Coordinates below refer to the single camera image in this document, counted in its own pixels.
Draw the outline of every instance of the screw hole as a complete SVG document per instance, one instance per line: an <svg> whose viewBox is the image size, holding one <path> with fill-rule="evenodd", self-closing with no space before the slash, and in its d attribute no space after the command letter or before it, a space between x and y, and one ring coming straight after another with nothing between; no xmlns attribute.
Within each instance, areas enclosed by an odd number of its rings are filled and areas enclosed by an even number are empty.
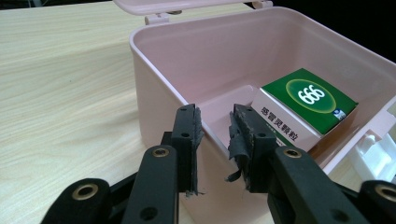
<svg viewBox="0 0 396 224"><path fill-rule="evenodd" d="M140 212L140 218L144 221L150 221L158 215L158 211L155 207L144 208Z"/></svg>
<svg viewBox="0 0 396 224"><path fill-rule="evenodd" d="M283 153L291 158L300 158L302 156L301 153L295 149L285 149Z"/></svg>
<svg viewBox="0 0 396 224"><path fill-rule="evenodd" d="M336 220L338 222L348 222L349 221L348 215L343 211L340 211L338 209L332 209L331 213L332 213L332 218L334 218L334 220Z"/></svg>
<svg viewBox="0 0 396 224"><path fill-rule="evenodd" d="M165 157L169 154L169 150L166 148L157 148L152 151L154 157Z"/></svg>
<svg viewBox="0 0 396 224"><path fill-rule="evenodd" d="M77 201L83 201L90 199L99 190L98 186L95 184L85 184L78 186L78 188L73 191L72 197Z"/></svg>
<svg viewBox="0 0 396 224"><path fill-rule="evenodd" d="M396 189L385 186L385 185L377 185L375 187L375 191L381 197L396 203Z"/></svg>
<svg viewBox="0 0 396 224"><path fill-rule="evenodd" d="M170 14L170 15L180 15L181 14L181 12L182 12L182 10L178 10L178 11L170 11L170 12L167 12L168 14Z"/></svg>

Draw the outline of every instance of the wooden table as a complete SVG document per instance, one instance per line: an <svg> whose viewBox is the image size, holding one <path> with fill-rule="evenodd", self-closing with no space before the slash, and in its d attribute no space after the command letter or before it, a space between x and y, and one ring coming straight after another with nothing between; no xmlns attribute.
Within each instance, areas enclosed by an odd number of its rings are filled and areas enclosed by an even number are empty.
<svg viewBox="0 0 396 224"><path fill-rule="evenodd" d="M39 223L70 184L137 171L146 148L128 37L143 25L113 2L0 11L0 223ZM192 223L182 206L180 223Z"/></svg>

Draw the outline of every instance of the black mechanical arm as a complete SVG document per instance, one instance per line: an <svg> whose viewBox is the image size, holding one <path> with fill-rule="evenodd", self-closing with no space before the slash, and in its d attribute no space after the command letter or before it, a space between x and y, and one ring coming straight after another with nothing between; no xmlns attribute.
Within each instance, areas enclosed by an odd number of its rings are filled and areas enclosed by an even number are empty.
<svg viewBox="0 0 396 224"><path fill-rule="evenodd" d="M367 181L355 192L333 183L305 151L279 147L249 106L235 105L231 124L230 159L239 170L228 181L242 176L249 192L267 193L275 223L396 223L395 185ZM199 108L182 106L136 174L111 187L101 179L70 185L42 223L178 223L178 194L197 194L202 136Z"/></svg>

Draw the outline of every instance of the open box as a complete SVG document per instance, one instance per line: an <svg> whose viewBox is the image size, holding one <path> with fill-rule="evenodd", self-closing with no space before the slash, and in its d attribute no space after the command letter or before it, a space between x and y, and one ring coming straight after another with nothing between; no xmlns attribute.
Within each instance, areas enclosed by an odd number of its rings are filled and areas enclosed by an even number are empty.
<svg viewBox="0 0 396 224"><path fill-rule="evenodd" d="M154 3L154 9L115 2L143 15L230 1ZM326 173L366 133L380 139L396 121L388 112L396 102L396 64L287 8L149 25L134 31L130 44L147 147L158 145L163 132L172 129L177 108L197 104L202 110L198 179L204 195L182 199L197 223L249 223L268 211L265 195L249 194L242 180L224 181L236 170L228 161L229 113L233 104L251 104L260 86L303 67L359 103L354 118L329 136L331 141L310 151Z"/></svg>

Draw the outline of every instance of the green medicine box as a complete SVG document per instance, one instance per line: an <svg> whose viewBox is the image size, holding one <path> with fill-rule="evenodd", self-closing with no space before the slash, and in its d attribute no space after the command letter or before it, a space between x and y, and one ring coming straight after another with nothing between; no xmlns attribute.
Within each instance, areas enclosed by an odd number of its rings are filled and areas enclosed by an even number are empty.
<svg viewBox="0 0 396 224"><path fill-rule="evenodd" d="M357 105L302 68L261 87L251 106L265 119L281 146L307 151Z"/></svg>

